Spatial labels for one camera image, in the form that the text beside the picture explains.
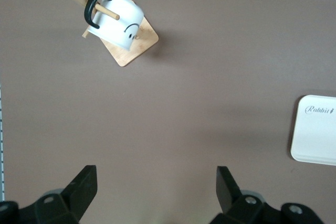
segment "mug rack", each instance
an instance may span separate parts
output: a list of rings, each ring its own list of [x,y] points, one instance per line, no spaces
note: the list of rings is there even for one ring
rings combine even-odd
[[[88,0],[75,0],[77,3],[79,3],[82,6],[86,6]],[[114,18],[116,20],[119,20],[120,16],[111,10],[106,9],[104,6],[100,5],[99,3],[96,3],[94,6],[94,9],[92,11],[93,15],[97,12],[102,12],[111,18]],[[83,33],[82,37],[86,38],[89,34],[88,29],[90,26],[86,29],[86,31]],[[103,42],[109,53],[112,55],[112,57],[116,60],[118,65],[121,67],[126,66],[131,61],[133,61],[135,58],[143,54],[145,51],[147,51],[150,47],[152,47],[155,43],[159,41],[159,37],[157,33],[154,31],[153,27],[149,24],[146,17],[143,18],[142,23],[140,24],[138,33],[136,34],[135,40],[133,41],[130,51],[127,51],[123,48],[120,48],[112,43],[107,42],[106,40],[100,38],[100,40]]]

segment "measuring tape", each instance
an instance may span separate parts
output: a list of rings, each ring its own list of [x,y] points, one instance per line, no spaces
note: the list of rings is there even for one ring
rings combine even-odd
[[[1,84],[0,84],[0,151],[1,151],[1,197],[0,201],[5,200],[5,178],[4,178],[4,145],[2,138],[2,108],[1,108]]]

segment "white mug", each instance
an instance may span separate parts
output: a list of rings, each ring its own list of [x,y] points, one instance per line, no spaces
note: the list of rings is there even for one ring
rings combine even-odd
[[[118,14],[120,18],[116,20],[102,12],[97,12],[90,23],[88,20],[91,19],[92,10],[88,11],[86,8],[86,12],[89,12],[85,13],[86,21],[90,25],[88,31],[129,51],[144,17],[143,11],[131,0],[102,0],[100,5]]]

